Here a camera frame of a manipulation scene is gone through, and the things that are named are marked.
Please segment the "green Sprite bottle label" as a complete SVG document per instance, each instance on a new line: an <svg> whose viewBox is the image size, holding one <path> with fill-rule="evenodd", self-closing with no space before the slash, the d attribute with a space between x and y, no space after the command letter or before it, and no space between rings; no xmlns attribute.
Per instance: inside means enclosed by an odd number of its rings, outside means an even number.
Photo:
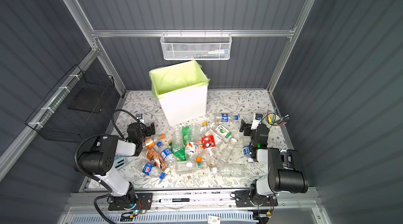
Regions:
<svg viewBox="0 0 403 224"><path fill-rule="evenodd" d="M182 127L182 136L183 136L183 144L186 145L186 143L189 140L189 130L190 130L190 126L184 126Z"/></svg>

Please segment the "small clear white-cap bottle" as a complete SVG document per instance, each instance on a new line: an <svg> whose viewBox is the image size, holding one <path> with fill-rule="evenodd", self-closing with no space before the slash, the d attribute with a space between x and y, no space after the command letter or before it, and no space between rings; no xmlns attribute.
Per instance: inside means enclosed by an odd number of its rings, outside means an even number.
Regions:
<svg viewBox="0 0 403 224"><path fill-rule="evenodd" d="M223 162L229 162L230 158L232 157L232 155L234 153L234 149L237 144L238 144L238 140L236 138L231 138L227 142L227 146L223 149L220 160Z"/></svg>

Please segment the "red label bottle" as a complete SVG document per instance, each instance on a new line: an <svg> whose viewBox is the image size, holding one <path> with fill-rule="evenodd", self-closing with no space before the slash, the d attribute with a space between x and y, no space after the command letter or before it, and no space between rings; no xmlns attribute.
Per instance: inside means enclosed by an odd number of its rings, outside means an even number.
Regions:
<svg viewBox="0 0 403 224"><path fill-rule="evenodd" d="M215 141L211 136L202 138L204 152L210 167L216 166L217 148Z"/></svg>

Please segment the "clear ribbed bottle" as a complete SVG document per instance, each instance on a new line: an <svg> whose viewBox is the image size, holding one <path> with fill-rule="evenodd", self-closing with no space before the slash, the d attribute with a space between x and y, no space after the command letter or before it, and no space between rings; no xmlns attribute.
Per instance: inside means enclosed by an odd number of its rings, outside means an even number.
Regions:
<svg viewBox="0 0 403 224"><path fill-rule="evenodd" d="M245 169L240 164L219 164L212 167L211 172L221 177L243 177L245 175Z"/></svg>

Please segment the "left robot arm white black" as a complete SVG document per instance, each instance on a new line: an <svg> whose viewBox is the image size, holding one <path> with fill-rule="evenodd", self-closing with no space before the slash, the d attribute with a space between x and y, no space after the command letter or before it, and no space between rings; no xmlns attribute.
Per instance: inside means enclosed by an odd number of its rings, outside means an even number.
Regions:
<svg viewBox="0 0 403 224"><path fill-rule="evenodd" d="M117 112L126 113L134 119L127 128L127 137L117 127L114 118ZM107 189L105 197L111 203L133 207L138 202L136 192L133 185L119 174L114 159L117 155L139 156L146 148L146 138L156 133L155 123L146 125L124 109L116 109L111 113L111 123L117 135L93 135L78 145L73 157L75 170Z"/></svg>

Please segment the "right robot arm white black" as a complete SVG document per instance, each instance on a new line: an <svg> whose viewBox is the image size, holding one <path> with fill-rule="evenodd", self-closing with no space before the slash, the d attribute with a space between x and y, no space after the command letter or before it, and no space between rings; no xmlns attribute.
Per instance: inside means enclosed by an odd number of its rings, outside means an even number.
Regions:
<svg viewBox="0 0 403 224"><path fill-rule="evenodd" d="M275 195L282 191L292 194L308 191L308 178L297 150L268 147L270 129L261 122L254 125L241 121L239 131L250 138L243 151L248 160L268 165L267 176L255 179L249 190L242 194L245 204L272 205Z"/></svg>

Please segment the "blue cap bottle under arm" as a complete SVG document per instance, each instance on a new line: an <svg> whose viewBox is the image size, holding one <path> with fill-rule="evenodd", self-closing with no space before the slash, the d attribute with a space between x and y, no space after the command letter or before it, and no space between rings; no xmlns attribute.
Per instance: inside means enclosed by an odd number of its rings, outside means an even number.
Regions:
<svg viewBox="0 0 403 224"><path fill-rule="evenodd" d="M244 154L244 156L247 158L247 162L248 162L249 164L253 164L253 163L254 163L254 160L253 160L252 157L251 157L251 151L250 151L250 149L249 149L249 145L245 145L245 146L243 147L243 154Z"/></svg>

